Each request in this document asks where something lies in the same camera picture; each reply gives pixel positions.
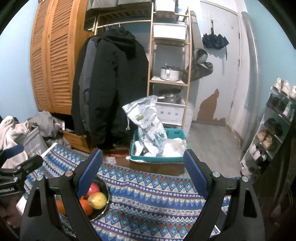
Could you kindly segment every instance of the black bowl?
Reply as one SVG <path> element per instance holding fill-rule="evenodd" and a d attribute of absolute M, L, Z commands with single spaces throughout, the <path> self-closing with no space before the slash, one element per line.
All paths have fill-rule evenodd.
<path fill-rule="evenodd" d="M 94 219 L 97 219 L 99 216 L 101 216 L 106 211 L 106 209 L 108 207 L 108 203 L 109 203 L 109 198 L 110 198 L 107 184 L 101 178 L 99 178 L 98 176 L 95 176 L 94 183 L 96 183 L 99 186 L 100 191 L 106 196 L 106 198 L 107 198 L 107 204 L 105 205 L 105 207 L 103 207 L 101 209 L 94 209 L 93 212 L 92 212 L 92 214 L 88 216 L 88 218 L 89 218 L 90 221 L 93 221 Z M 57 200 L 58 199 L 61 199 L 61 196 L 60 195 L 56 195 L 56 199 Z"/>

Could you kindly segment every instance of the black jacket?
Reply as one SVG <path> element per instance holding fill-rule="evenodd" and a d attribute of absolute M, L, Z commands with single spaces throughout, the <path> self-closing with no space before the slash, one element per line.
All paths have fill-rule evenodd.
<path fill-rule="evenodd" d="M 82 135 L 84 135 L 86 133 L 83 122 L 82 122 L 82 119 L 81 119 L 81 115 L 80 115 L 79 78 L 80 78 L 81 71 L 82 71 L 82 66 L 83 66 L 83 63 L 84 63 L 87 44 L 88 44 L 89 40 L 92 37 L 93 36 L 91 36 L 90 38 L 88 38 L 86 40 L 86 42 L 84 43 L 84 45 L 82 46 L 82 48 L 80 50 L 78 60 L 77 60 L 77 64 L 76 64 L 76 68 L 75 68 L 75 75 L 74 75 L 73 87 L 72 87 L 71 115 L 72 115 L 72 119 L 73 119 L 73 122 L 74 122 L 74 132 L 78 136 L 82 136 Z"/>
<path fill-rule="evenodd" d="M 89 91 L 94 144 L 104 143 L 108 134 L 118 138 L 128 134 L 122 106 L 145 97 L 147 82 L 148 60 L 135 37 L 123 27 L 100 33 Z"/>

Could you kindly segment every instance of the black umbrella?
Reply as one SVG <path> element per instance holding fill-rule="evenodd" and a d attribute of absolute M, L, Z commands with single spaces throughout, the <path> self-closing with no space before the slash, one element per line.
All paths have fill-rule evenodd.
<path fill-rule="evenodd" d="M 204 37 L 202 38 L 202 43 L 205 45 L 206 48 L 212 48 L 212 49 L 218 49 L 221 50 L 224 47 L 226 47 L 229 42 L 226 37 L 223 37 L 221 34 L 218 36 L 214 34 L 214 24 L 212 21 L 212 28 L 211 28 L 211 34 L 204 34 Z"/>

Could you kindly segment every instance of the cooking pot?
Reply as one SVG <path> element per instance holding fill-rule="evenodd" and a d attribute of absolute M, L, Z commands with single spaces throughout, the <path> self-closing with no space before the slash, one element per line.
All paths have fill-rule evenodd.
<path fill-rule="evenodd" d="M 177 67 L 162 67 L 160 78 L 167 81 L 178 81 L 180 77 L 180 69 Z"/>
<path fill-rule="evenodd" d="M 181 90 L 176 88 L 160 90 L 157 99 L 165 103 L 178 104 L 181 100 Z"/>

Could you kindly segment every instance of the gray laundry bag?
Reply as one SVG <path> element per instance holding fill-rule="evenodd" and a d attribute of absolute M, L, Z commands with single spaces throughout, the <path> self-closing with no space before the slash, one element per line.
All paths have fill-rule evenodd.
<path fill-rule="evenodd" d="M 34 128 L 31 133 L 29 133 L 19 144 L 24 146 L 24 150 L 28 157 L 33 157 L 35 155 L 41 155 L 47 150 L 47 146 L 39 132 L 38 126 Z"/>

